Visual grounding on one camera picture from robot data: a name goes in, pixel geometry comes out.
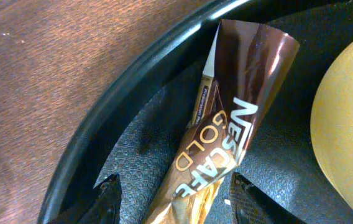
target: black tray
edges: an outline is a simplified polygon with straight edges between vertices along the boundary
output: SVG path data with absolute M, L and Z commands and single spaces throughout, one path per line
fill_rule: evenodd
M 353 211 L 316 162 L 309 134 L 316 89 L 332 61 L 353 41 L 353 1 L 325 0 L 211 2 L 154 42 L 80 124 L 48 187 L 39 223 L 56 217 L 115 172 L 123 191 L 121 223 L 142 222 L 190 118 L 220 17 L 268 23 L 301 43 L 237 171 L 308 223 L 353 223 Z M 206 223 L 231 222 L 223 202 L 229 183 L 230 177 Z

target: yellow cup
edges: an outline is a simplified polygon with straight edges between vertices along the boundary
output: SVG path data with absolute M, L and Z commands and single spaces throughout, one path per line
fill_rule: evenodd
M 320 168 L 353 209 L 353 43 L 332 63 L 317 90 L 311 138 Z

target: torn sachet wrapper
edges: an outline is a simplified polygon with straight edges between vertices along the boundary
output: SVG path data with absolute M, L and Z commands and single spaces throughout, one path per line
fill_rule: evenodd
M 299 46 L 264 24 L 220 22 L 191 125 L 144 223 L 204 223 L 225 175 L 242 162 Z

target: wooden desk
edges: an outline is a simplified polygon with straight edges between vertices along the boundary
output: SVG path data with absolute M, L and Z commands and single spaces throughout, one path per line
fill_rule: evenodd
M 68 141 L 151 42 L 209 0 L 0 0 L 0 223 L 35 223 Z

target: wood grain surface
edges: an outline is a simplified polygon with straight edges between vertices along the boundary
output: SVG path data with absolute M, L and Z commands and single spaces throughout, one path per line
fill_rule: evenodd
M 81 120 L 151 42 L 209 0 L 0 0 L 0 223 L 35 223 Z

